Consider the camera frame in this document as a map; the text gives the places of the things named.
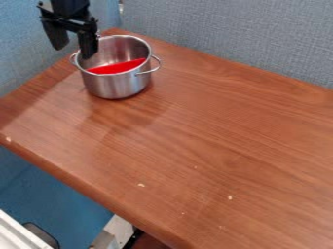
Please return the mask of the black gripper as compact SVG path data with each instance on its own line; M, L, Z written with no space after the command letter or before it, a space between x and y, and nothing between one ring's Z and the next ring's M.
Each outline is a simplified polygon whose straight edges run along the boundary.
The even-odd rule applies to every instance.
M69 43L68 31L76 33L82 58L99 50L98 19L90 13L90 0L39 0L40 21L55 50Z

